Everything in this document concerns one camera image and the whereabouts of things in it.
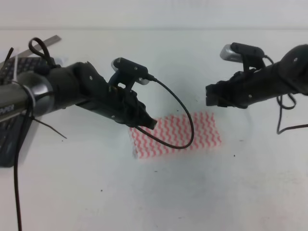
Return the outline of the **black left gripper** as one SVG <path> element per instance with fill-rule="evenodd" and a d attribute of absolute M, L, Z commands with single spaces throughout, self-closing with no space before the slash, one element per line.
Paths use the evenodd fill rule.
<path fill-rule="evenodd" d="M 157 121 L 149 116 L 137 94 L 108 84 L 80 87 L 83 101 L 77 106 L 125 124 L 130 128 L 138 126 L 154 130 Z"/>

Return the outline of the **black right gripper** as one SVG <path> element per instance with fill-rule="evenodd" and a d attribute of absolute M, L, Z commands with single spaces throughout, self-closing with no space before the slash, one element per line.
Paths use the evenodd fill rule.
<path fill-rule="evenodd" d="M 284 94 L 284 81 L 277 71 L 260 69 L 207 85 L 205 91 L 206 106 L 247 108 L 251 104 Z"/>

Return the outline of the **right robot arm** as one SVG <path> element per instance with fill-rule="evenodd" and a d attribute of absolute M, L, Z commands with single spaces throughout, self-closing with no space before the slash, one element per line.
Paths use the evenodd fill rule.
<path fill-rule="evenodd" d="M 264 52 L 253 46 L 232 43 L 230 56 L 241 56 L 243 71 L 229 80 L 206 86 L 206 105 L 247 108 L 286 94 L 308 93 L 308 46 L 292 48 L 279 62 L 265 66 Z"/>

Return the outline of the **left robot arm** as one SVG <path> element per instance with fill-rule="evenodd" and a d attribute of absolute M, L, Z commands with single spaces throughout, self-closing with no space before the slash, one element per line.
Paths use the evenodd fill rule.
<path fill-rule="evenodd" d="M 27 109 L 42 116 L 72 105 L 131 128 L 154 129 L 157 124 L 136 92 L 106 82 L 89 62 L 23 72 L 16 82 L 0 88 L 1 121 Z"/>

